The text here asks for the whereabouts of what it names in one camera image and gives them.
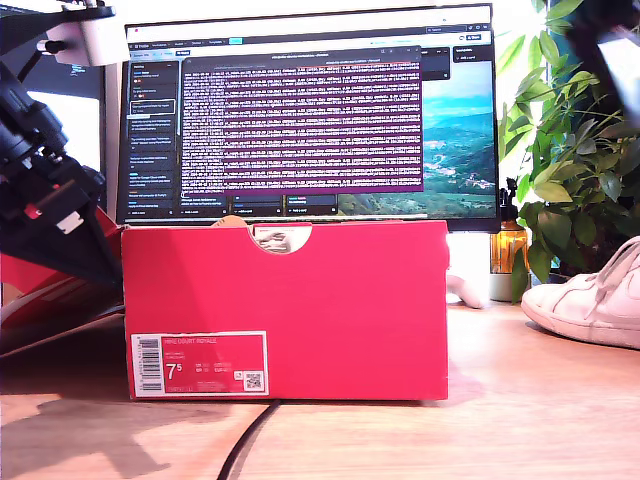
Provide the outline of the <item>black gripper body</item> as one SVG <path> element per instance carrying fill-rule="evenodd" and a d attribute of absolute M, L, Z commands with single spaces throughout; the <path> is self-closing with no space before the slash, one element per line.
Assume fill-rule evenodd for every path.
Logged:
<path fill-rule="evenodd" d="M 1 109 L 1 228 L 27 235 L 48 225 L 69 235 L 95 214 L 104 178 L 65 150 L 47 107 Z"/>

